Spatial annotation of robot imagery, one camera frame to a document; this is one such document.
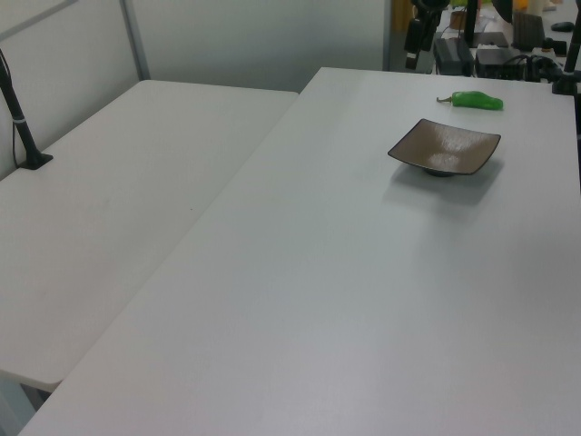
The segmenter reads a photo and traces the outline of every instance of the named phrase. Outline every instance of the green pepper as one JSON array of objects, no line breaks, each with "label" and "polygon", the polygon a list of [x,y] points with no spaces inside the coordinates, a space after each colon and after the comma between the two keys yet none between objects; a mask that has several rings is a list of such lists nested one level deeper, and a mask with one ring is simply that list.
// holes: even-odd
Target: green pepper
[{"label": "green pepper", "polygon": [[453,106],[458,107],[476,107],[477,109],[488,109],[490,111],[499,111],[503,103],[499,98],[491,97],[479,91],[462,91],[452,94],[446,99],[436,99],[440,103],[451,102]]}]

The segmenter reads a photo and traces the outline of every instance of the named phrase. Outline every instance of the ceramic plate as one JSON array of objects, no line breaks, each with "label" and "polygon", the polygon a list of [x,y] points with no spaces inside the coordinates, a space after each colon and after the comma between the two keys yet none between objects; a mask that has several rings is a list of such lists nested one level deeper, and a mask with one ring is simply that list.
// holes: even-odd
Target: ceramic plate
[{"label": "ceramic plate", "polygon": [[483,134],[422,119],[388,154],[434,175],[470,175],[482,168],[499,141],[499,134]]}]

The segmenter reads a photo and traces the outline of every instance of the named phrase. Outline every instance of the electronic equipment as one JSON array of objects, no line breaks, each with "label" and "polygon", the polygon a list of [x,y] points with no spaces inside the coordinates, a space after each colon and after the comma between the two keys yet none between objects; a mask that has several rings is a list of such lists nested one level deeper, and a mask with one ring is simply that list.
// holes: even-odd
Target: electronic equipment
[{"label": "electronic equipment", "polygon": [[[409,22],[404,50],[408,52],[406,68],[416,69],[419,52],[430,50],[442,11],[448,7],[449,0],[411,0],[411,3],[417,7],[418,13]],[[492,0],[492,4],[505,21],[512,21],[512,0]],[[477,47],[479,44],[508,47],[507,39],[501,32],[474,33],[477,11],[478,0],[468,0],[462,36],[468,47]]]},{"label": "electronic equipment", "polygon": [[411,0],[411,3],[418,13],[409,22],[404,50],[408,52],[406,68],[415,70],[419,52],[427,52],[432,46],[439,19],[449,0]]},{"label": "electronic equipment", "polygon": [[575,25],[570,21],[564,21],[563,23],[554,23],[551,25],[551,30],[555,32],[573,32]]},{"label": "electronic equipment", "polygon": [[531,52],[533,48],[543,46],[545,30],[540,16],[515,12],[512,27],[513,47],[524,52]]},{"label": "electronic equipment", "polygon": [[434,57],[439,74],[470,77],[474,70],[474,57],[463,39],[437,39],[434,42]]},{"label": "electronic equipment", "polygon": [[485,79],[521,80],[527,63],[519,62],[520,52],[514,48],[485,48],[476,52],[475,69]]}]

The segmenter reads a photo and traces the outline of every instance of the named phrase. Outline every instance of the black base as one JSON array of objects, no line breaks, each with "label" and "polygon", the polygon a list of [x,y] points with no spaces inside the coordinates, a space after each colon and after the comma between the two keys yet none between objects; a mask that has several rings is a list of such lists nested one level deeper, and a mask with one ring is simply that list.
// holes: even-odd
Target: black base
[{"label": "black base", "polygon": [[29,162],[28,160],[26,160],[26,162],[23,162],[19,165],[20,168],[25,168],[26,170],[37,170],[38,168],[40,168],[41,166],[43,166],[44,164],[46,164],[49,161],[53,160],[53,156],[51,156],[50,154],[42,154],[40,153],[40,158],[35,159],[32,162]]},{"label": "black base", "polygon": [[578,80],[573,75],[562,75],[553,83],[553,94],[577,95],[577,82]]},{"label": "black base", "polygon": [[478,48],[478,45],[495,45],[496,47],[508,47],[508,41],[502,32],[484,32],[474,34],[470,48]]}]

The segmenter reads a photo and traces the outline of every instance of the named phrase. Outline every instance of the black device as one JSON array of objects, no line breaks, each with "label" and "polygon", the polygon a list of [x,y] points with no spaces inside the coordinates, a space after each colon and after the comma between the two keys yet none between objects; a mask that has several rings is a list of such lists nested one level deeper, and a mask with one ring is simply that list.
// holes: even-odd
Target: black device
[{"label": "black device", "polygon": [[540,16],[515,12],[512,27],[513,47],[523,52],[532,52],[533,48],[543,46],[545,30]]},{"label": "black device", "polygon": [[545,38],[543,40],[543,47],[546,49],[553,49],[555,51],[555,55],[557,56],[566,56],[566,41],[556,41],[552,38]]},{"label": "black device", "polygon": [[449,0],[411,0],[418,13],[409,21],[404,50],[408,52],[406,68],[415,70],[419,52],[427,52],[439,25],[442,11],[448,7]]},{"label": "black device", "polygon": [[437,39],[434,42],[434,57],[439,74],[470,77],[474,70],[474,57],[463,39]]},{"label": "black device", "polygon": [[551,25],[551,30],[555,32],[573,32],[575,25],[570,21],[564,21],[563,23],[554,23]]},{"label": "black device", "polygon": [[4,99],[6,100],[8,110],[12,115],[13,123],[18,130],[18,134],[20,135],[22,144],[26,150],[26,161],[20,166],[21,168],[26,168],[28,170],[37,170],[53,159],[53,156],[50,154],[42,154],[36,148],[33,136],[30,133],[25,116],[23,115],[18,99],[16,98],[15,90],[12,86],[12,76],[10,75],[8,63],[4,58],[2,50],[0,50],[0,88],[2,89]]},{"label": "black device", "polygon": [[519,62],[519,56],[514,48],[478,49],[476,74],[485,79],[521,80],[527,63]]},{"label": "black device", "polygon": [[[448,7],[449,0],[411,0],[411,3],[417,7],[418,13],[409,22],[404,49],[408,52],[406,68],[415,69],[419,52],[427,52],[432,46],[442,11]],[[492,4],[505,21],[508,23],[512,21],[512,0],[492,0]],[[478,44],[508,47],[507,39],[501,32],[474,33],[477,12],[478,0],[468,0],[465,30],[462,35],[468,47],[476,47]]]}]

